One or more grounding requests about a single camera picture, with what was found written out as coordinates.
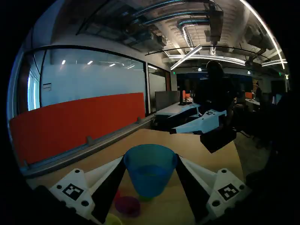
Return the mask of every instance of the black shirt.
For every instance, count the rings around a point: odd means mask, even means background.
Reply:
[[[224,111],[237,96],[239,92],[229,78],[222,78],[218,81],[207,79],[200,81],[197,85],[193,100],[207,110]]]

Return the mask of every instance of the glass wall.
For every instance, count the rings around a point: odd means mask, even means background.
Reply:
[[[126,93],[144,94],[144,63],[83,49],[27,54],[18,81],[19,113],[47,105]]]
[[[171,91],[170,72],[148,64],[151,112],[156,112],[155,92]]]
[[[24,56],[18,77],[18,114],[40,107],[40,78],[45,51]]]

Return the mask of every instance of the ceiling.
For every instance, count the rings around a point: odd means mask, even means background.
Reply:
[[[207,15],[188,15],[185,17],[171,18],[155,22],[151,25],[144,25],[143,22],[152,20],[172,13],[186,11],[208,11],[210,5],[204,1],[174,0],[173,5],[149,10],[141,16],[133,16],[134,13],[154,4],[165,2],[166,0],[67,0],[57,23],[56,31],[62,30],[63,24],[80,25],[79,33],[98,35],[103,38],[112,39],[125,45],[133,47],[141,52],[155,52],[173,48],[188,47],[183,32],[179,29],[178,22],[182,19],[204,20]],[[276,49],[271,43],[266,31],[257,18],[241,3],[240,0],[213,0],[216,11],[223,11],[223,23],[221,24],[221,34],[217,42],[216,56],[232,57],[242,60],[249,60],[260,49],[265,48],[262,55],[254,57],[254,63],[261,64],[271,60],[279,59]],[[189,34],[193,46],[211,45],[209,35],[211,25],[187,26],[186,32]],[[154,33],[165,38],[163,45],[153,45],[149,43],[147,36],[141,36],[145,32]],[[201,54],[209,55],[210,48],[203,48]],[[167,51],[166,54],[178,55],[186,54],[190,48]],[[275,70],[281,70],[281,65],[272,66]]]

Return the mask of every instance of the wooden table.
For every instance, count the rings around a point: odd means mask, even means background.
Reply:
[[[88,172],[120,157],[131,147],[140,144],[166,146],[182,157],[211,171],[216,172],[221,168],[227,168],[239,179],[243,180],[240,159],[233,141],[211,154],[200,142],[198,135],[182,133],[170,135],[168,132],[140,129],[79,162],[50,174],[28,179],[27,182],[32,188],[37,185],[45,185],[49,188],[74,168],[80,168]],[[127,171],[125,171],[119,191],[121,196],[128,195],[138,198]],[[194,224],[194,216],[176,170],[173,172],[167,187],[161,195],[149,202],[141,202],[141,215],[139,217],[134,219],[123,217],[116,211],[114,204],[112,204],[110,212],[118,216],[124,225]]]

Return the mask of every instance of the water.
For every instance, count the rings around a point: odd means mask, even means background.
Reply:
[[[172,173],[157,165],[146,165],[129,175],[135,190],[143,197],[152,198],[164,191]]]

